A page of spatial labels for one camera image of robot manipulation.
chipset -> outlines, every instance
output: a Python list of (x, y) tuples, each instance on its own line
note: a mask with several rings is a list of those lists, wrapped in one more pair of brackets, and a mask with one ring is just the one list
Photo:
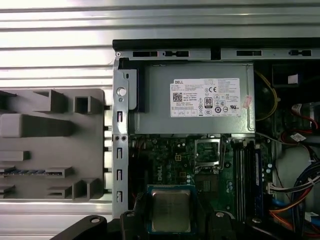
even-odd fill
[(216, 198), (219, 191), (218, 174), (196, 174), (194, 176), (195, 187), (203, 193), (207, 199)]

yellow wire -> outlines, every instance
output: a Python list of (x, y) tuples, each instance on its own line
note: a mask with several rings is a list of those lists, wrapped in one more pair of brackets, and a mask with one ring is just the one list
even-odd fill
[(266, 86), (270, 89), (270, 91), (272, 92), (273, 94), (273, 98), (274, 98), (274, 104), (273, 104), (273, 107), (271, 109), (271, 111), (263, 118), (259, 118), (259, 119), (256, 119), (256, 121), (262, 121), (262, 120), (265, 120), (269, 117), (271, 117), (272, 114), (274, 114), (274, 112), (277, 110), (277, 107), (278, 107), (278, 95), (277, 95), (277, 92), (276, 90), (274, 90), (272, 87), (271, 87), (271, 84), (270, 82), (268, 81), (268, 79), (266, 79), (265, 76), (262, 75), (262, 73), (258, 72), (257, 70), (254, 70), (254, 72), (261, 78), (262, 81), (264, 81), (264, 83), (266, 84)]

white label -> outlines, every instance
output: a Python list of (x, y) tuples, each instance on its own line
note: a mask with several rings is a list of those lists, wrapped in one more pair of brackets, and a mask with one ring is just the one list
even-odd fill
[(294, 135), (291, 135), (290, 137), (291, 137), (293, 140), (295, 140), (296, 142), (301, 142), (301, 141), (307, 139), (306, 137), (302, 136), (302, 135), (299, 134), (299, 133), (296, 133), (296, 134), (294, 134)]
[(298, 84), (298, 80), (299, 80), (298, 74), (288, 76), (288, 84)]
[(172, 118), (241, 115), (239, 78), (175, 79), (170, 84)]

corrugated metal surface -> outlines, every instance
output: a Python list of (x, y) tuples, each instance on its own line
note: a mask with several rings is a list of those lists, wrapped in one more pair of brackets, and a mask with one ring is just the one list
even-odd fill
[[(113, 39), (320, 37), (319, 16), (318, 0), (3, 0), (0, 87), (99, 87), (111, 104)], [(48, 239), (111, 204), (0, 202), (0, 212), (1, 239)]]

screw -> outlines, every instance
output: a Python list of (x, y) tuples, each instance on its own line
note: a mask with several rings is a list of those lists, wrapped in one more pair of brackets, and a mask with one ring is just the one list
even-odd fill
[(223, 212), (217, 212), (215, 214), (218, 218), (223, 218), (225, 216), (225, 214)]
[(257, 218), (257, 217), (252, 218), (252, 222), (254, 222), (255, 224), (260, 224), (260, 223), (262, 223), (261, 219), (260, 219), (260, 218)]
[(91, 219), (91, 222), (93, 224), (96, 224), (96, 223), (100, 222), (100, 219), (99, 218), (94, 218), (94, 219)]

